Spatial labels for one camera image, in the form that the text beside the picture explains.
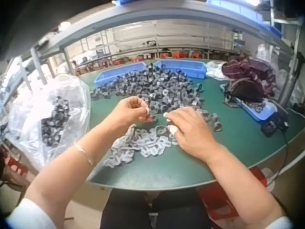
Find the thin bracelet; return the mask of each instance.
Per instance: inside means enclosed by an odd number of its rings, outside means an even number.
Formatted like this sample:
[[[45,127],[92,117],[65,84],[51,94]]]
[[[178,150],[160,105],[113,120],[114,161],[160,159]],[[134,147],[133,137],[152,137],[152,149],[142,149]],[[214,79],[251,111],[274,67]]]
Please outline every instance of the thin bracelet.
[[[93,159],[88,155],[88,153],[79,144],[77,144],[76,142],[74,143],[74,145],[75,145],[75,147],[77,148],[78,151],[82,152],[82,154],[87,159],[89,164],[92,165],[93,167],[95,167],[96,164],[94,163]]]

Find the fluorescent light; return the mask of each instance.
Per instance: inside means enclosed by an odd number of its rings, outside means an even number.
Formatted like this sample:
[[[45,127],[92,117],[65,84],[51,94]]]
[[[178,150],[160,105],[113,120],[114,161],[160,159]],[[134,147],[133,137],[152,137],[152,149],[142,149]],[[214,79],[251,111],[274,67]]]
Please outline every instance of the fluorescent light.
[[[121,5],[121,1],[120,0],[112,0],[111,1],[114,5],[116,6],[120,6]]]
[[[63,21],[63,22],[58,26],[58,29],[59,29],[60,31],[64,31],[64,30],[67,29],[70,25],[71,25],[70,22],[68,22],[68,21]]]
[[[260,0],[245,0],[245,1],[254,6],[258,6],[258,4],[260,3]]]

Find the white cloth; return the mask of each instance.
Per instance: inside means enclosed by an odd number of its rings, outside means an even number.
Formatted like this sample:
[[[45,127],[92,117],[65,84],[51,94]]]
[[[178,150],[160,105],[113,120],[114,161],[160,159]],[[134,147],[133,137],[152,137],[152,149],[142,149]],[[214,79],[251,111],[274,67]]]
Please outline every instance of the white cloth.
[[[33,201],[23,199],[7,218],[12,229],[56,229],[50,217]],[[292,223],[287,217],[281,217],[266,229],[291,229]]]
[[[292,227],[293,225],[290,220],[286,216],[283,216],[266,227],[266,229],[291,229]]]

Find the green workbench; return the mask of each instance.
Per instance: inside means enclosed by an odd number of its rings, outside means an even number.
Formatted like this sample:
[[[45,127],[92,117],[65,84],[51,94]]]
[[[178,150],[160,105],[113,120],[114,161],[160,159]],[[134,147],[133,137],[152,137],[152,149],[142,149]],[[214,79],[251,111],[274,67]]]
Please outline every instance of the green workbench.
[[[94,79],[98,72],[89,73],[80,78],[90,88],[94,88]],[[217,141],[226,146],[247,167],[253,167],[278,153],[285,141],[280,132],[267,138],[261,132],[260,125],[241,108],[230,108],[223,104],[224,95],[219,85],[223,82],[207,77],[194,80],[203,83],[203,107],[209,113],[217,113],[223,124],[223,131],[215,133]],[[101,122],[116,106],[119,97],[110,100],[100,99],[91,102],[90,128]],[[165,125],[166,120],[158,115],[157,125]],[[291,141],[305,127],[305,120],[294,113],[289,114],[287,140]],[[214,181],[208,167],[186,153],[179,146],[166,148],[162,156],[144,158],[134,156],[130,164],[113,169],[98,164],[89,181],[105,187],[131,190],[166,190],[184,187],[196,187]]]

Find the hand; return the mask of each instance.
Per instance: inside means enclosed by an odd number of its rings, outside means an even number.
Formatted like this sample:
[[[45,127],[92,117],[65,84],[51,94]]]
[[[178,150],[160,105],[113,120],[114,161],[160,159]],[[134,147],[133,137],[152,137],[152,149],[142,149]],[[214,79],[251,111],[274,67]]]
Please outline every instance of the hand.
[[[179,108],[165,117],[178,127],[174,135],[179,146],[188,154],[207,162],[221,148],[204,119],[193,108]]]
[[[104,119],[103,125],[113,130],[114,137],[122,137],[128,128],[136,122],[151,122],[146,102],[137,96],[131,96],[119,101],[113,111]]]

